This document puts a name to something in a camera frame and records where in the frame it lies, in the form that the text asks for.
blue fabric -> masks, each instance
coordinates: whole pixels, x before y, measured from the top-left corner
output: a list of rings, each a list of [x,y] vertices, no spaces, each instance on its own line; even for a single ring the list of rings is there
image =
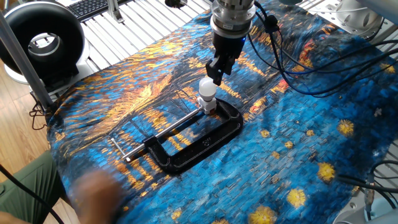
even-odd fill
[[[284,49],[308,66],[368,45],[299,7],[277,1],[262,5],[279,18]],[[214,54],[210,16],[199,15],[139,53],[83,79],[57,101],[47,114],[48,140],[69,196],[73,198],[71,187],[79,176],[101,168],[128,192],[117,223],[331,223],[353,189],[333,177],[340,173],[364,179],[396,136],[394,67],[327,98],[314,98],[289,88],[246,42],[232,75],[224,77],[216,94],[244,117],[243,130],[227,145],[182,175],[170,176],[144,152],[125,163],[111,142],[115,138],[128,152],[197,108],[198,82]],[[251,36],[260,54],[275,65],[257,19]],[[380,54],[365,50],[327,69]],[[385,59],[362,76],[393,62]],[[285,68],[301,70],[288,60]],[[315,91],[355,71],[291,79],[301,90]],[[200,122],[174,131],[163,143],[169,153],[220,123],[214,116],[199,116]]]

wooden floor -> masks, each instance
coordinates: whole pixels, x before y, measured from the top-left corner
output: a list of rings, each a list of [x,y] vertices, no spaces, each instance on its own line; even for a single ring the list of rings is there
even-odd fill
[[[15,173],[30,161],[49,149],[46,129],[34,131],[29,111],[35,105],[27,85],[11,80],[0,61],[0,164]],[[44,117],[37,117],[35,127],[45,124]],[[6,177],[0,173],[0,182]],[[63,200],[54,206],[55,212],[65,224],[79,223],[75,211]],[[57,223],[51,215],[46,224]]]

black cable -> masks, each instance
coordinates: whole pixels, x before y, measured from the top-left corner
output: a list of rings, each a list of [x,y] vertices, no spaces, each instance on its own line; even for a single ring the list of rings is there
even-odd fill
[[[398,179],[398,177],[381,177],[378,175],[374,175],[374,177],[378,178],[378,179],[383,179],[383,180],[391,180],[391,179]]]
[[[260,9],[260,11],[262,12],[262,14],[264,15],[264,17],[267,19],[267,13],[266,13],[266,11],[264,10],[264,8],[261,6],[261,4],[259,3],[259,2],[257,2],[257,1],[254,1],[254,5],[258,8],[258,9]]]
[[[348,176],[348,175],[344,175],[344,174],[339,174],[338,177],[342,177],[342,178],[346,178],[346,179],[351,179],[351,180],[357,181],[357,182],[359,182],[359,183],[366,184],[366,181],[361,180],[361,179],[359,179],[359,178],[352,177],[352,176]],[[392,202],[391,198],[389,198],[389,197],[386,195],[386,193],[384,193],[382,190],[375,190],[375,191],[377,191],[381,196],[383,196],[383,197],[385,198],[385,200],[387,200],[388,204],[390,204],[390,206],[391,206],[392,209],[395,209],[395,208],[396,208],[396,205],[394,204],[394,202]]]
[[[374,39],[374,37],[380,32],[380,30],[381,30],[381,27],[383,26],[383,24],[384,24],[384,20],[386,20],[386,18],[384,18],[383,17],[383,19],[381,20],[381,24],[380,24],[380,26],[379,26],[379,28],[378,28],[378,30],[377,31],[375,31],[375,33],[372,35],[372,36],[370,36],[370,37],[365,37],[365,40],[367,40],[367,41],[371,41],[371,40],[373,40]]]
[[[398,63],[398,61],[395,61],[394,63],[392,63],[391,65],[387,66],[386,68],[380,69],[380,70],[378,70],[378,71],[376,71],[376,72],[373,72],[372,74],[369,74],[369,75],[366,75],[366,76],[364,76],[364,77],[357,78],[357,79],[355,79],[355,80],[353,80],[353,81],[351,81],[351,82],[345,83],[344,86],[341,86],[341,87],[340,87],[339,89],[337,89],[336,91],[333,91],[333,92],[328,93],[328,94],[323,95],[323,96],[313,95],[313,97],[315,97],[315,98],[325,98],[325,97],[331,96],[331,95],[333,95],[333,94],[335,94],[335,93],[338,93],[338,92],[341,91],[342,89],[346,88],[350,83],[354,83],[354,82],[356,82],[356,81],[360,81],[360,80],[365,79],[365,78],[370,78],[370,77],[372,77],[372,76],[374,76],[374,75],[376,75],[376,74],[378,74],[378,73],[380,73],[380,72],[383,72],[384,70],[386,70],[386,69],[388,69],[389,67],[395,65],[396,63]]]
[[[394,165],[398,165],[398,161],[386,160],[386,161],[377,162],[376,164],[374,164],[374,165],[372,166],[372,168],[371,168],[371,170],[370,170],[369,172],[370,172],[371,174],[373,174],[374,171],[376,170],[376,168],[377,168],[379,165],[383,165],[383,164],[394,164]]]
[[[392,55],[392,54],[395,54],[395,53],[398,53],[398,49],[391,50],[391,51],[388,52],[387,54],[384,54],[384,55],[380,58],[380,60],[382,60],[382,59],[384,59],[384,58],[386,58],[386,57],[388,57],[388,56],[390,56],[390,55]],[[333,91],[333,90],[335,90],[335,89],[341,87],[341,86],[344,85],[345,83],[350,82],[352,79],[356,78],[358,75],[360,75],[361,73],[363,73],[365,70],[367,70],[367,69],[371,68],[373,65],[377,64],[380,60],[375,60],[375,61],[373,61],[373,62],[371,62],[371,63],[365,65],[363,68],[361,68],[361,69],[358,70],[356,73],[354,73],[354,75],[348,76],[348,78],[346,78],[345,80],[343,80],[343,81],[340,82],[339,84],[336,84],[336,85],[334,85],[334,86],[332,86],[332,87],[329,87],[329,88],[327,88],[326,90],[314,91],[314,92],[305,92],[305,91],[299,90],[298,88],[294,87],[294,86],[292,85],[292,83],[287,79],[287,77],[285,76],[283,70],[280,70],[280,72],[281,72],[282,77],[283,77],[284,80],[286,81],[286,83],[289,84],[289,86],[290,86],[292,89],[294,89],[295,91],[297,91],[297,92],[299,92],[299,93],[301,93],[301,94],[304,94],[304,95],[320,95],[320,94],[324,94],[324,93],[328,93],[328,92],[330,92],[330,91]]]
[[[42,109],[40,108],[41,103],[39,100],[37,100],[37,98],[35,97],[35,95],[33,94],[33,91],[30,92],[30,95],[33,97],[33,99],[35,100],[36,104],[33,106],[32,110],[29,112],[29,116],[31,118],[33,118],[32,120],[32,129],[35,131],[41,130],[44,127],[46,127],[46,124],[43,124],[43,126],[41,128],[35,128],[35,119],[38,116],[44,116]]]
[[[332,73],[332,72],[334,73],[335,71],[323,71],[323,70],[320,70],[320,69],[323,69],[323,68],[325,68],[325,67],[327,67],[327,66],[330,66],[330,65],[332,65],[332,64],[334,64],[334,63],[336,63],[336,62],[338,62],[339,60],[342,60],[342,59],[344,59],[344,58],[347,58],[347,57],[350,57],[350,56],[352,56],[352,55],[354,55],[354,54],[357,54],[357,53],[359,53],[359,52],[362,51],[362,50],[366,50],[366,49],[369,49],[369,48],[377,47],[377,46],[379,46],[379,45],[391,44],[391,43],[398,43],[398,40],[385,40],[385,41],[382,41],[382,42],[378,42],[378,43],[376,43],[376,44],[369,44],[368,46],[361,47],[360,49],[357,49],[357,50],[355,50],[355,51],[353,51],[353,52],[350,52],[350,53],[348,53],[348,54],[345,54],[345,55],[343,55],[343,56],[340,56],[339,58],[334,59],[334,60],[332,60],[331,62],[328,62],[327,64],[322,65],[322,66],[319,67],[319,68],[310,68],[310,67],[307,67],[306,65],[303,65],[302,63],[300,63],[300,62],[298,62],[296,59],[294,59],[293,56],[289,55],[289,53],[287,53],[284,49],[282,49],[282,52],[283,52],[289,59],[291,59],[291,61],[293,61],[293,62],[296,63],[297,65],[300,65],[301,67],[303,67],[303,68],[305,68],[305,69],[307,69],[307,70],[311,70],[311,71],[313,71],[313,72],[318,71],[318,72],[320,72],[320,73]]]
[[[384,187],[383,185],[381,185],[378,181],[376,181],[376,180],[374,180],[374,182],[375,183],[377,183],[380,187]],[[392,193],[390,193],[390,192],[388,192],[388,194],[394,199],[394,201],[396,202],[396,204],[398,205],[398,201],[397,201],[397,199],[395,198],[395,196],[392,194]]]
[[[260,19],[260,21],[264,24],[265,22],[264,22],[263,18],[260,16],[260,14],[259,14],[258,12],[256,12],[256,15],[257,15],[257,17]],[[253,44],[253,41],[252,41],[252,38],[251,38],[250,34],[248,34],[248,37],[249,37],[250,44],[251,44],[251,46],[252,46],[254,52],[256,53],[256,55],[257,55],[264,63],[266,63],[268,66],[270,66],[271,68],[273,68],[273,69],[278,69],[277,67],[271,65],[269,62],[265,61],[265,60],[260,56],[260,53],[257,51],[257,48],[256,48],[256,47],[254,46],[254,44]],[[284,49],[283,49],[283,40],[281,41],[279,48],[280,48],[280,50],[281,50],[282,52],[284,52],[284,53],[288,56],[289,59],[291,59],[293,62],[295,62],[295,63],[297,63],[297,64],[303,66],[300,62],[296,61],[294,58],[292,58],[291,55],[289,55],[288,53],[286,53],[286,52],[284,51]],[[362,65],[364,65],[364,64],[366,64],[366,63],[368,63],[368,62],[370,62],[370,61],[372,61],[372,60],[375,60],[375,59],[377,59],[377,58],[372,58],[372,59],[369,59],[368,61],[361,62],[361,63],[358,63],[358,64],[356,64],[356,65],[352,65],[352,66],[350,66],[350,67],[343,68],[343,69],[340,69],[340,70],[334,70],[334,71],[321,71],[321,72],[323,72],[323,73],[339,73],[339,72],[344,72],[344,71],[351,70],[351,69],[353,69],[353,68],[362,66]],[[295,74],[295,72],[288,72],[288,71],[286,71],[286,70],[284,70],[284,71],[285,71],[286,73]]]
[[[266,60],[264,60],[264,59],[260,56],[259,52],[257,51],[256,47],[255,47],[254,44],[253,44],[253,41],[252,41],[252,39],[251,39],[250,34],[248,34],[248,38],[249,38],[250,44],[251,44],[251,46],[253,47],[253,50],[254,50],[254,52],[256,53],[256,55],[257,55],[264,63],[266,63],[268,66],[270,66],[270,67],[273,68],[273,69],[278,70],[277,67],[271,65],[270,63],[268,63]]]
[[[35,194],[33,191],[31,191],[30,189],[28,189],[25,185],[23,185],[22,183],[20,183],[12,174],[10,174],[1,164],[0,164],[0,171],[12,182],[14,183],[16,186],[18,186],[20,189],[22,189],[23,191],[25,191],[26,193],[28,193],[30,196],[32,196],[34,199],[36,199],[37,201],[39,201],[44,207],[45,209],[47,209],[51,215],[56,219],[56,221],[59,224],[63,224],[62,219],[57,215],[57,213],[55,213],[55,211],[52,209],[52,207],[45,202],[43,199],[41,199],[37,194]]]
[[[392,188],[389,188],[389,187],[372,186],[372,185],[369,185],[369,184],[364,184],[362,182],[355,181],[353,179],[341,177],[340,175],[336,176],[336,180],[344,182],[346,184],[351,184],[351,185],[363,187],[363,188],[366,188],[366,189],[373,189],[373,190],[377,190],[377,191],[380,190],[380,191],[383,191],[383,192],[390,192],[390,193],[398,193],[398,189],[392,189]]]

blurred hand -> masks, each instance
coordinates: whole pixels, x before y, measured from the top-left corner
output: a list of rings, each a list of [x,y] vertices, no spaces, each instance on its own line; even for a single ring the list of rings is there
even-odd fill
[[[16,217],[13,217],[10,213],[0,212],[0,224],[29,224]]]
[[[119,206],[122,188],[105,171],[89,172],[76,181],[74,192],[81,224],[109,223]]]

metal frame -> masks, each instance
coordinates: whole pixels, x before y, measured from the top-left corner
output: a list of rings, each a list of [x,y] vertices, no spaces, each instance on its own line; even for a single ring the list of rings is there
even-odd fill
[[[122,15],[119,11],[118,0],[106,0],[108,2],[108,13],[113,17],[116,22],[121,23],[124,22]]]
[[[0,13],[0,40],[42,104],[42,110],[45,111],[53,101],[2,13]]]

